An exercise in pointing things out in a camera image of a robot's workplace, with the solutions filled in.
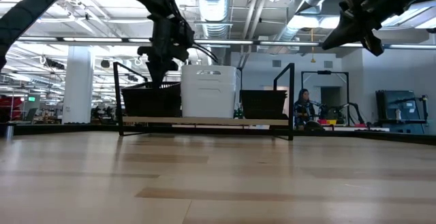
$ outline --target wooden floor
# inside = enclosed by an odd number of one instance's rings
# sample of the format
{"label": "wooden floor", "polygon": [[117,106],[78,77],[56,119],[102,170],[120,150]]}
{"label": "wooden floor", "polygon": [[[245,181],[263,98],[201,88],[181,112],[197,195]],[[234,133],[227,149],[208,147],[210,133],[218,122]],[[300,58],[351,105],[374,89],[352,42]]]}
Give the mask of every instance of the wooden floor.
{"label": "wooden floor", "polygon": [[436,147],[117,133],[0,142],[0,223],[425,224]]}

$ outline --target white pillar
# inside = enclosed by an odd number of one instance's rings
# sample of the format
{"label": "white pillar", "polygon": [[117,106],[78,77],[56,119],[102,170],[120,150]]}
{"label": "white pillar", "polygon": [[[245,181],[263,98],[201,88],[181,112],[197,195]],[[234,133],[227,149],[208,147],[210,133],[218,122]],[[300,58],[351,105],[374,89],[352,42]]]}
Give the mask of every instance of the white pillar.
{"label": "white pillar", "polygon": [[86,46],[70,46],[62,123],[90,123],[95,56]]}

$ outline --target woman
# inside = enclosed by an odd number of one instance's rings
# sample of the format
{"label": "woman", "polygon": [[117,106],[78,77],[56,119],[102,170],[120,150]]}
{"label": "woman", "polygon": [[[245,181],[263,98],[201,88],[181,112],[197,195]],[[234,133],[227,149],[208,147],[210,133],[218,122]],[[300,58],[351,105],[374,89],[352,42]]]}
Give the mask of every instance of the woman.
{"label": "woman", "polygon": [[309,91],[302,89],[298,94],[298,101],[294,103],[295,126],[298,130],[303,130],[305,124],[313,120],[315,109],[309,100]]}

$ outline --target black basket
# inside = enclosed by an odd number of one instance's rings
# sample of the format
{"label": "black basket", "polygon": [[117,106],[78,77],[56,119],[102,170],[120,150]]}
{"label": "black basket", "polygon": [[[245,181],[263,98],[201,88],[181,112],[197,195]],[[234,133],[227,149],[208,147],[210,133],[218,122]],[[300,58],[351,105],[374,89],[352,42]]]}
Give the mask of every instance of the black basket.
{"label": "black basket", "polygon": [[180,82],[164,82],[160,89],[152,89],[146,82],[121,90],[128,116],[179,117],[181,116]]}
{"label": "black basket", "polygon": [[240,91],[244,117],[283,119],[286,91]]}

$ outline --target white plastic container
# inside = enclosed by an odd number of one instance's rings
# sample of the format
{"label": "white plastic container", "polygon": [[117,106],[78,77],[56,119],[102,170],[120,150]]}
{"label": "white plastic container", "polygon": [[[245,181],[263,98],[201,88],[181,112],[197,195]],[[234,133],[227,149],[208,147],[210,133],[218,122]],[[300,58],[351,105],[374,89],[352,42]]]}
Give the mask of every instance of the white plastic container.
{"label": "white plastic container", "polygon": [[183,117],[233,118],[236,68],[182,66]]}

